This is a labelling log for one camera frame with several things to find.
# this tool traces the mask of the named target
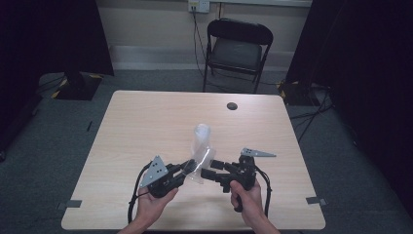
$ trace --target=chair backrest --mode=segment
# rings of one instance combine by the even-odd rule
[[[210,36],[235,41],[244,41],[259,45],[273,43],[273,33],[259,23],[243,22],[233,19],[215,19],[207,27],[208,40]]]

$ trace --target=clear plastic bag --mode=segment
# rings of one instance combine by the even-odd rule
[[[202,168],[209,168],[216,151],[209,143],[210,127],[206,124],[198,125],[194,130],[194,139],[191,145],[192,159],[197,163],[196,169],[187,175],[187,177],[203,184],[204,179],[201,177]]]

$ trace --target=black object on floor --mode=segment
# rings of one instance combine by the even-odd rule
[[[73,83],[70,79],[64,79],[61,85],[52,95],[55,99],[72,99],[72,100],[92,100],[97,87],[100,84],[101,76],[99,75],[81,75],[83,79],[79,79]]]
[[[279,84],[278,90],[285,105],[319,106],[319,100],[314,92],[299,84]]]

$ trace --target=chair seat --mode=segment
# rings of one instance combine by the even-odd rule
[[[262,48],[259,45],[218,38],[209,63],[258,71],[261,54]]]

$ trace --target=wall outlet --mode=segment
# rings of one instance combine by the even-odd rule
[[[188,0],[188,12],[209,13],[209,1]]]

